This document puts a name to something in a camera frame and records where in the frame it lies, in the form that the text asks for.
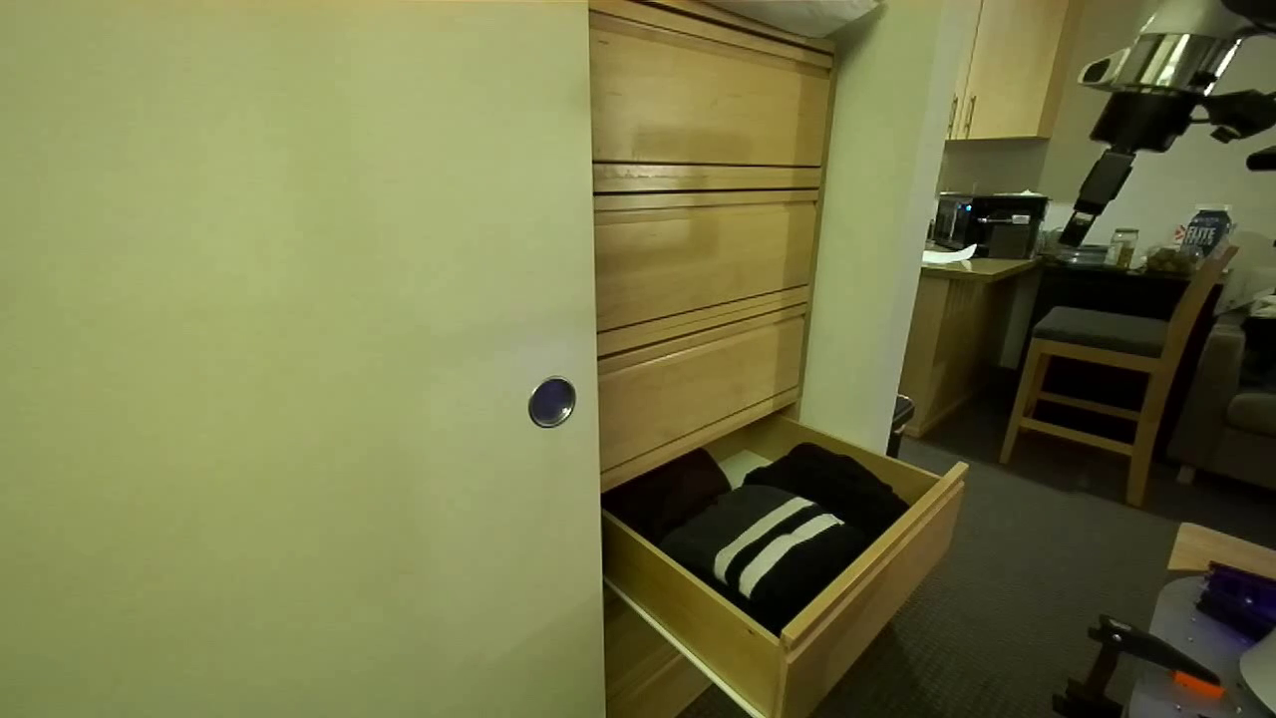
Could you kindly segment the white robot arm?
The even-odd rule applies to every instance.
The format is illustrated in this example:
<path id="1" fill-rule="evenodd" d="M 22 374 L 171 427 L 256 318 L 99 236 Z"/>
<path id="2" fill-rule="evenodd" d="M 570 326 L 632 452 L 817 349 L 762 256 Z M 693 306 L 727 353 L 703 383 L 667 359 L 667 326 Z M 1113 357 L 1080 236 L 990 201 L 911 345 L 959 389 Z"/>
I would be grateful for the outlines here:
<path id="1" fill-rule="evenodd" d="M 1237 51 L 1270 32 L 1276 0 L 1158 0 L 1120 51 L 1080 73 L 1107 105 L 1092 124 L 1099 161 L 1072 201 L 1063 249 L 1084 245 L 1141 153 L 1166 153 L 1193 124 L 1209 124 L 1220 143 L 1276 124 L 1270 93 L 1214 93 Z"/>

